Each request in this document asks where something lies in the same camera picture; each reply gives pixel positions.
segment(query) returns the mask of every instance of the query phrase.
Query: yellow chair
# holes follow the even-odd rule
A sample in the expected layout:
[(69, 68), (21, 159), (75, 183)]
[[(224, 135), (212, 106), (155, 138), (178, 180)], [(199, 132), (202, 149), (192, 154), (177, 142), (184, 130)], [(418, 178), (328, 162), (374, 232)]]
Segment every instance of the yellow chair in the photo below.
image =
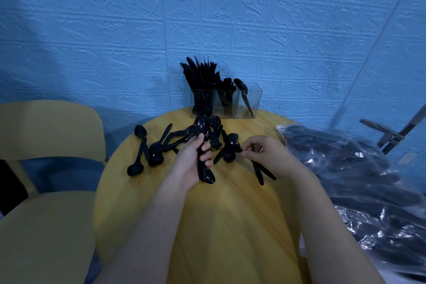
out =
[(95, 250), (95, 192), (38, 194), (18, 161), (67, 156), (104, 162), (99, 115), (65, 101), (2, 104), (0, 137), (0, 159), (29, 192), (0, 220), (0, 282), (83, 283)]

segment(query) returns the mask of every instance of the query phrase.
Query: clear acrylic container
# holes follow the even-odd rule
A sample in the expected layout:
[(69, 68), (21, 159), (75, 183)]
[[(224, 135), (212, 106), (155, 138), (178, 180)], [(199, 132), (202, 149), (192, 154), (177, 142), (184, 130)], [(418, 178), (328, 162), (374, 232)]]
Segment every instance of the clear acrylic container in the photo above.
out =
[(238, 104), (239, 89), (215, 91), (213, 115), (216, 115), (221, 119), (234, 118)]
[(191, 118), (213, 115), (216, 90), (191, 90)]
[(248, 90), (239, 90), (234, 118), (253, 119), (256, 118), (260, 98), (262, 97), (262, 89), (256, 82), (244, 82), (244, 84)]

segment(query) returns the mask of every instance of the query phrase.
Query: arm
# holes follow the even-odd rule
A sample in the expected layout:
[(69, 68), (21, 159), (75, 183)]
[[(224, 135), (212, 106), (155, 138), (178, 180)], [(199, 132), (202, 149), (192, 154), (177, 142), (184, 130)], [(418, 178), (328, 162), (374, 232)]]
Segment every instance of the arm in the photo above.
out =
[(290, 178), (294, 182), (300, 227), (313, 283), (385, 283), (348, 231), (315, 174), (279, 140), (253, 136), (243, 144), (242, 149), (244, 157), (261, 163), (274, 175)]
[(197, 148), (207, 151), (200, 157), (212, 166), (210, 143), (201, 134), (193, 137), (175, 160), (170, 175), (137, 223), (133, 234), (114, 262), (104, 269), (95, 284), (166, 283), (170, 255), (188, 191), (198, 183)]

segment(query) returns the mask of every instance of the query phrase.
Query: chair seat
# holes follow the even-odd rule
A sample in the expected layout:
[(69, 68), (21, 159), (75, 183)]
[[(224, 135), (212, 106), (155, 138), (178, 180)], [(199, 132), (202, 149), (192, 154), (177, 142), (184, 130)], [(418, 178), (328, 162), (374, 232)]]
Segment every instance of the chair seat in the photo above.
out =
[(95, 192), (26, 200), (0, 220), (0, 279), (14, 284), (82, 284), (95, 250)]

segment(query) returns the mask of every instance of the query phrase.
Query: yellow table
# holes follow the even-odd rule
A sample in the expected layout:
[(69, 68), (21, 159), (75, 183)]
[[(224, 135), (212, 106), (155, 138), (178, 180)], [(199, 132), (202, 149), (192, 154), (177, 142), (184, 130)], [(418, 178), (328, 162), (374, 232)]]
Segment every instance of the yellow table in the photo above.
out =
[[(151, 120), (145, 124), (148, 144), (158, 141), (170, 122), (176, 131), (193, 121), (188, 108)], [(256, 134), (280, 137), (276, 125), (291, 123), (263, 110), (254, 120), (222, 120), (224, 130), (238, 133), (241, 143)], [(99, 182), (94, 219), (104, 264), (129, 238), (176, 157), (173, 151), (164, 154), (163, 164), (155, 168), (143, 158), (144, 172), (130, 178), (126, 169), (134, 163), (140, 142), (135, 135), (128, 136)], [(220, 160), (212, 171), (216, 183), (200, 182), (187, 196), (168, 283), (310, 283), (307, 262), (297, 254), (300, 229), (291, 183), (264, 176), (261, 186), (252, 163), (240, 155), (230, 164)]]

